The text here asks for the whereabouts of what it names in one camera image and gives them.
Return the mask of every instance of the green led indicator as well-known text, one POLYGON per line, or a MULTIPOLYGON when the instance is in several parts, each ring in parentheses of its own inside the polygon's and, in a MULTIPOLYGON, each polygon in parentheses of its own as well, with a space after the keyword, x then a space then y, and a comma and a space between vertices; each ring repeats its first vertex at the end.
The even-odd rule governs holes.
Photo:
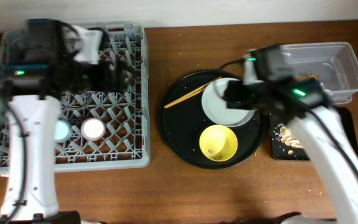
POLYGON ((306 96, 305 92, 302 92, 298 89, 293 89, 292 92, 294 92, 294 94, 298 95, 298 96, 306 96))
POLYGON ((15 72, 16 75, 24 75, 24 71, 23 70, 18 70, 15 72))

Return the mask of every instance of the gray plastic dish rack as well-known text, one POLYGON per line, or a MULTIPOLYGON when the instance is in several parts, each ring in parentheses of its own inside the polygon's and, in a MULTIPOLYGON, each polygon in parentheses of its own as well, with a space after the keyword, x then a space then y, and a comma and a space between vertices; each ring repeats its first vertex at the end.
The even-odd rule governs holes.
MULTIPOLYGON (((55 172, 145 167, 150 162, 148 44, 139 24, 98 24, 110 38, 99 51, 102 60, 127 60, 138 74, 124 93, 86 91, 62 94, 60 119, 72 125, 70 140, 55 145, 55 172), (106 124, 99 141, 82 137, 81 122, 95 117, 106 124)), ((0 71, 9 60, 9 45, 22 30, 6 32, 0 48, 0 71)), ((9 175, 9 124, 0 107, 0 175, 9 175)))

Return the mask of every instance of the brown wooden surface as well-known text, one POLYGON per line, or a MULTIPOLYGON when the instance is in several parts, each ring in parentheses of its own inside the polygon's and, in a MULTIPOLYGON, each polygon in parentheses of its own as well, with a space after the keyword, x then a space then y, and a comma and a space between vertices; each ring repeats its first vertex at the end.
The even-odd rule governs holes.
MULTIPOLYGON (((151 163, 142 169, 56 174, 61 211, 77 210, 85 220, 108 223, 218 223, 292 211, 314 218, 333 216, 331 201, 310 162, 272 159, 266 138, 257 156, 238 166, 193 167, 162 141, 156 108, 169 83, 190 70, 216 68, 240 58, 251 48, 277 42, 346 41, 358 58, 358 21, 147 29, 146 34, 151 163)), ((352 111, 358 140, 358 93, 346 107, 352 111)), ((6 179, 0 177, 0 206, 5 188, 6 179)))

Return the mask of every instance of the black round tray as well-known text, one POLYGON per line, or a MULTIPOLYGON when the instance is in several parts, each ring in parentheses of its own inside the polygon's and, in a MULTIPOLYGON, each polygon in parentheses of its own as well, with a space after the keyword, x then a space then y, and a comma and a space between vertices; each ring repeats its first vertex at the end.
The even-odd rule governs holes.
POLYGON ((184 161, 205 169, 223 169, 235 166, 251 156, 262 143, 263 127, 267 118, 254 113, 253 117, 238 127, 231 128, 237 136, 238 148, 227 161, 216 162, 203 155, 199 146, 201 133, 214 125, 204 113, 201 96, 198 94, 175 106, 164 109, 164 105, 183 96, 217 77, 235 75, 222 70, 202 70, 176 81, 165 93, 158 109, 159 129, 165 143, 184 161))

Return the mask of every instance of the yellow bowl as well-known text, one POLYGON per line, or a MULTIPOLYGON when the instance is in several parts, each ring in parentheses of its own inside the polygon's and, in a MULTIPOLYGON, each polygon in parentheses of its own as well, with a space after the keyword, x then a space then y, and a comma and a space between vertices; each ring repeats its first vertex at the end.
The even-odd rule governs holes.
POLYGON ((237 151, 236 134, 223 125, 212 125, 200 136, 201 152, 212 161, 223 162, 230 159, 237 151))

